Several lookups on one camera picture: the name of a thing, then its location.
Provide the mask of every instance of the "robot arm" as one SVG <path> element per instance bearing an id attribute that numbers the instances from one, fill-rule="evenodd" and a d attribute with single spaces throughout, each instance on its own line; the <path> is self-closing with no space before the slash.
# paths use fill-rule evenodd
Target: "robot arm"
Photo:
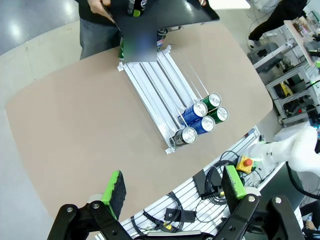
<path id="1" fill-rule="evenodd" d="M 264 166 L 288 162 L 296 172 L 312 172 L 320 177 L 320 155 L 315 147 L 318 132 L 308 126 L 283 141 L 261 144 L 248 149 L 248 157 L 260 159 Z"/>

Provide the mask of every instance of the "black soda can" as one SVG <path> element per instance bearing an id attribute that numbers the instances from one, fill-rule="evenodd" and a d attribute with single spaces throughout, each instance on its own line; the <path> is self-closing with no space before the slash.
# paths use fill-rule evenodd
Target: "black soda can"
<path id="1" fill-rule="evenodd" d="M 129 0 L 128 14 L 131 17 L 140 17 L 146 8 L 148 0 Z"/>
<path id="2" fill-rule="evenodd" d="M 157 40 L 156 49 L 157 49 L 157 51 L 161 50 L 161 47 L 164 44 L 164 41 L 165 41 L 165 38 L 166 38 L 167 34 L 168 34 L 168 30 L 166 28 L 159 29 L 156 32 L 156 40 Z"/>

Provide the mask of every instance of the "black tray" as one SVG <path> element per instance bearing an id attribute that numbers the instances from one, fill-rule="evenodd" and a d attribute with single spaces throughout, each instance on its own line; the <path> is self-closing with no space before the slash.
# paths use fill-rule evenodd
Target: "black tray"
<path id="1" fill-rule="evenodd" d="M 109 10 L 120 30 L 136 21 L 128 16 L 129 0 L 112 0 Z M 155 30 L 178 27 L 188 24 L 218 21 L 220 18 L 212 10 L 207 1 L 206 6 L 201 6 L 198 0 L 148 0 L 140 20 L 155 20 Z"/>

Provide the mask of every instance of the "green soda can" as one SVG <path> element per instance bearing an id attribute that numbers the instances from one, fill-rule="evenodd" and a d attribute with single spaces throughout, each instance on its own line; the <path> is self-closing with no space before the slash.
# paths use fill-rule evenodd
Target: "green soda can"
<path id="1" fill-rule="evenodd" d="M 121 61 L 124 60 L 124 36 L 123 36 L 123 35 L 121 36 L 118 58 L 119 58 Z"/>
<path id="2" fill-rule="evenodd" d="M 211 111 L 221 106 L 222 98 L 218 93 L 211 93 L 210 95 L 202 99 L 201 102 L 205 103 L 208 111 Z"/>
<path id="3" fill-rule="evenodd" d="M 229 111 L 225 107 L 218 107 L 215 110 L 209 112 L 207 116 L 210 116 L 214 119 L 216 124 L 225 122 L 229 119 Z"/>

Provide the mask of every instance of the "black pants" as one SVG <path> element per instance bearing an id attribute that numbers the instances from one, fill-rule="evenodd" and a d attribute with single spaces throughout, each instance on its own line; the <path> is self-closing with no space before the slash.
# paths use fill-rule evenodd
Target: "black pants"
<path id="1" fill-rule="evenodd" d="M 320 225 L 320 201 L 314 201 L 300 208 L 301 215 L 305 216 L 312 213 L 312 222 L 316 229 Z"/>
<path id="2" fill-rule="evenodd" d="M 287 6 L 280 2 L 268 20 L 261 23 L 251 32 L 249 39 L 258 41 L 262 37 L 262 34 L 281 27 L 284 24 L 284 20 L 293 20 L 297 17 L 296 13 L 289 12 Z"/>

